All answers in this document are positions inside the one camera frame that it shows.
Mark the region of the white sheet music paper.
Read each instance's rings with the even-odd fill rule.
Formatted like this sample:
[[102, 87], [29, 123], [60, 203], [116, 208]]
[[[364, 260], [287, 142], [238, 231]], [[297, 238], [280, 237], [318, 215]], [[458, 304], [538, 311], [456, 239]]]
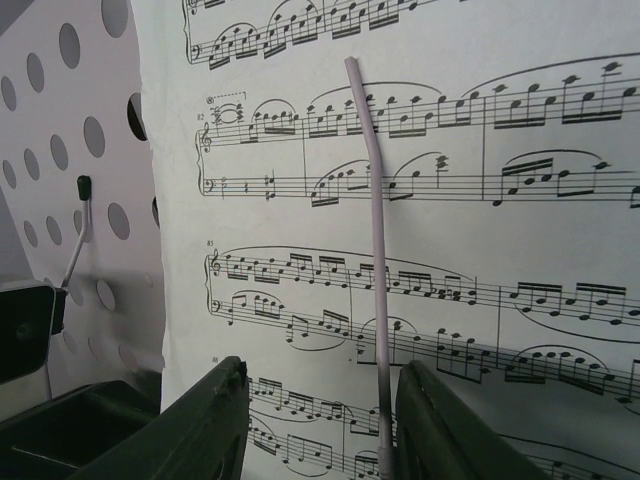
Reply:
[[555, 479], [639, 475], [635, 1], [136, 1], [161, 404], [228, 356], [247, 479], [374, 479], [371, 171], [389, 363]]

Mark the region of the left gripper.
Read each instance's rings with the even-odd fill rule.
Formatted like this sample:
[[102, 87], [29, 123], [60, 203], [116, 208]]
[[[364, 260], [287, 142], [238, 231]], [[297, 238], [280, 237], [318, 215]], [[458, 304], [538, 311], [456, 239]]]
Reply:
[[157, 400], [122, 380], [79, 387], [1, 422], [1, 477], [241, 477], [249, 385], [239, 357], [226, 357], [159, 412]]

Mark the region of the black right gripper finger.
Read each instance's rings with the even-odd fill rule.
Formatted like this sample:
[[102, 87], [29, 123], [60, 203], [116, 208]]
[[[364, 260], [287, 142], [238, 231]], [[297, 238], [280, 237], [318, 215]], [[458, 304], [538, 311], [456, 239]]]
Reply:
[[420, 361], [400, 370], [398, 479], [547, 479]]

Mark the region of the white tripod music stand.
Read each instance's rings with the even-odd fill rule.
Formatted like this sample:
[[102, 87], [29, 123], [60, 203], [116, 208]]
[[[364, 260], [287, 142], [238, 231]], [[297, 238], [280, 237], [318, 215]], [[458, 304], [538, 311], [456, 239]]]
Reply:
[[371, 245], [366, 191], [315, 207], [317, 178], [360, 139], [218, 146], [202, 104], [287, 123], [322, 90], [351, 108], [344, 58], [395, 69], [410, 33], [475, 63], [508, 49], [528, 1], [436, 1], [387, 33], [230, 73], [176, 60], [176, 2], [39, 1], [1, 43], [1, 191], [37, 278], [61, 284], [54, 389], [124, 377], [165, 410], [230, 355], [271, 397], [256, 479], [380, 479], [377, 381], [358, 367], [349, 250]]

